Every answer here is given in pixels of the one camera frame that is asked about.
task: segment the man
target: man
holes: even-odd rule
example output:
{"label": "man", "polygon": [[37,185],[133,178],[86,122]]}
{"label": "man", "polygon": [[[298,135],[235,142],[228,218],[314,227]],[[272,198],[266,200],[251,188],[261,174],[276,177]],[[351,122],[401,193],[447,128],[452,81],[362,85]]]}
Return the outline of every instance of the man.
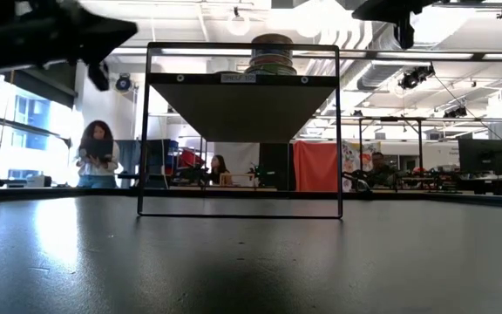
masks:
{"label": "man", "polygon": [[384,162],[384,155],[381,152],[374,152],[371,155],[371,160],[373,162],[373,169],[367,173],[367,183],[370,187],[375,185],[387,185],[392,184],[392,175],[394,170],[389,167]]}

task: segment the poster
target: poster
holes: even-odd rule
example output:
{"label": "poster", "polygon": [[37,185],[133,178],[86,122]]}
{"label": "poster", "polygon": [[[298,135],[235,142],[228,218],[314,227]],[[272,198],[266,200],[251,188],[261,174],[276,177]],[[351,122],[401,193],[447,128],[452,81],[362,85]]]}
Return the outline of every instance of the poster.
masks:
{"label": "poster", "polygon": [[[351,173],[360,168],[360,157],[363,159],[363,171],[369,172],[373,169],[371,155],[381,151],[381,143],[363,144],[362,156],[359,154],[359,143],[342,143],[343,171]],[[343,179],[343,191],[349,192],[352,189],[352,181]]]}

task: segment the blue jeans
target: blue jeans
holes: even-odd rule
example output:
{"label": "blue jeans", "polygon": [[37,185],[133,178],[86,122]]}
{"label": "blue jeans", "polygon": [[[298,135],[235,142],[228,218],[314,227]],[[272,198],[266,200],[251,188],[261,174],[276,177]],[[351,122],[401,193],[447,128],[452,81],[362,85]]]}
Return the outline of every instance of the blue jeans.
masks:
{"label": "blue jeans", "polygon": [[80,175],[77,188],[116,188],[113,175]]}

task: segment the computer monitor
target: computer monitor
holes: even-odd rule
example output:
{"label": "computer monitor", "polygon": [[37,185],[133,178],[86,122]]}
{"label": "computer monitor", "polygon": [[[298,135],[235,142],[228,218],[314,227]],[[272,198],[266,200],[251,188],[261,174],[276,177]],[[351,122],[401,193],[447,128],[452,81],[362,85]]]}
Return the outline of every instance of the computer monitor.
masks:
{"label": "computer monitor", "polygon": [[502,140],[458,139],[460,170],[502,174]]}

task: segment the red curtain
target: red curtain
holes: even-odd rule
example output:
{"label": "red curtain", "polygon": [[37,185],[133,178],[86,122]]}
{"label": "red curtain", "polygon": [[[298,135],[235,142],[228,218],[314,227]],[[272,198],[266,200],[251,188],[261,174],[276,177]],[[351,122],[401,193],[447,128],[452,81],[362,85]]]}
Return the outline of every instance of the red curtain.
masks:
{"label": "red curtain", "polygon": [[336,192],[338,174],[336,144],[294,144],[295,185],[298,192]]}

